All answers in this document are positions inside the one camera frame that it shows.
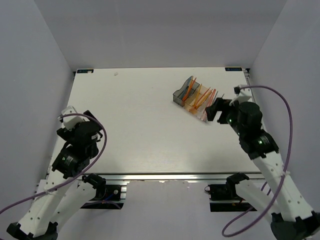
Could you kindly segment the orange knife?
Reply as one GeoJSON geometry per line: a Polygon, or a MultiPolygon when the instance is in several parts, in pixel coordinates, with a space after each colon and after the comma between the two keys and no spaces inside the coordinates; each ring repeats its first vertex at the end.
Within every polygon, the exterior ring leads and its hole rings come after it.
{"type": "Polygon", "coordinates": [[[189,87],[188,87],[188,90],[187,90],[185,96],[183,97],[183,100],[184,100],[184,101],[188,98],[188,96],[189,96],[189,94],[190,94],[190,91],[191,91],[194,83],[196,82],[196,79],[197,79],[196,77],[191,79],[191,82],[190,82],[190,85],[189,85],[189,87]]]}

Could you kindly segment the yellow fork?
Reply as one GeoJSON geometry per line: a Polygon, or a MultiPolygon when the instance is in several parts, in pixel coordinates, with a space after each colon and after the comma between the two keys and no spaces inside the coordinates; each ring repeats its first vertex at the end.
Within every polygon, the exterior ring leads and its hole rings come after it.
{"type": "Polygon", "coordinates": [[[200,86],[198,87],[198,91],[197,91],[197,94],[196,94],[196,98],[194,100],[194,104],[193,104],[193,108],[195,109],[196,106],[197,106],[197,103],[199,101],[199,96],[200,96],[200,93],[201,93],[201,89],[202,89],[202,84],[200,84],[200,86]]]}

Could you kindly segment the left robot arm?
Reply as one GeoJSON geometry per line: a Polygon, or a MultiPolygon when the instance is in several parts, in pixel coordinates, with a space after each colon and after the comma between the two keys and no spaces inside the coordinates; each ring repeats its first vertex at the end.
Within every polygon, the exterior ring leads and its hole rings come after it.
{"type": "Polygon", "coordinates": [[[97,143],[107,138],[105,128],[89,110],[78,113],[72,106],[58,119],[63,127],[56,133],[65,143],[50,167],[43,191],[32,197],[28,212],[6,230],[17,240],[55,240],[85,203],[105,196],[106,180],[94,173],[84,175],[103,153],[97,143]]]}

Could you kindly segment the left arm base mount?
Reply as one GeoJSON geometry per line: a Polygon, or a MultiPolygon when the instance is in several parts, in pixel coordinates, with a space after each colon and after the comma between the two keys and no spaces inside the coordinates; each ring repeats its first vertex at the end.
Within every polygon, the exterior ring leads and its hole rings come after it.
{"type": "Polygon", "coordinates": [[[82,209],[121,210],[124,206],[126,183],[114,183],[94,173],[83,175],[81,181],[91,184],[95,192],[94,197],[87,201],[82,209]]]}

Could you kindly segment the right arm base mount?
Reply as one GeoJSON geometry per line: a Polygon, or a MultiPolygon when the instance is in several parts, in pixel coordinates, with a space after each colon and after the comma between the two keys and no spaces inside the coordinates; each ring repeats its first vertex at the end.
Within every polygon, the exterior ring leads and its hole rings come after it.
{"type": "Polygon", "coordinates": [[[224,184],[207,185],[204,192],[209,195],[210,211],[212,213],[256,211],[236,193],[236,185],[249,179],[246,174],[238,172],[227,177],[224,184]]]}

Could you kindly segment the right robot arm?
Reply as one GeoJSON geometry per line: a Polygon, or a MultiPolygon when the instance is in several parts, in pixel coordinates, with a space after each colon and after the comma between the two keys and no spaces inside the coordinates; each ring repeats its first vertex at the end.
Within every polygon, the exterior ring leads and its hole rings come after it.
{"type": "Polygon", "coordinates": [[[217,112],[220,124],[228,124],[238,135],[239,144],[260,170],[273,196],[257,188],[243,173],[227,178],[226,195],[246,200],[259,211],[278,240],[303,240],[320,230],[320,214],[301,195],[279,155],[273,137],[262,127],[260,107],[250,101],[217,98],[205,109],[208,121],[217,112]]]}

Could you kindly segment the blue knife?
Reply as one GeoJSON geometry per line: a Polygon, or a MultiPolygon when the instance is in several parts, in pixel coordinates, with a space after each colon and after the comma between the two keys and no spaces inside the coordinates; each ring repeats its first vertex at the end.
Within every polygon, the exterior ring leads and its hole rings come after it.
{"type": "Polygon", "coordinates": [[[183,101],[183,98],[184,98],[185,94],[187,93],[187,90],[188,90],[188,88],[189,88],[189,85],[190,85],[190,82],[191,82],[192,79],[193,79],[193,76],[190,76],[190,77],[187,79],[187,86],[185,87],[185,89],[184,89],[184,91],[183,91],[183,93],[182,93],[182,95],[181,95],[181,100],[182,100],[182,101],[183,101]]]}

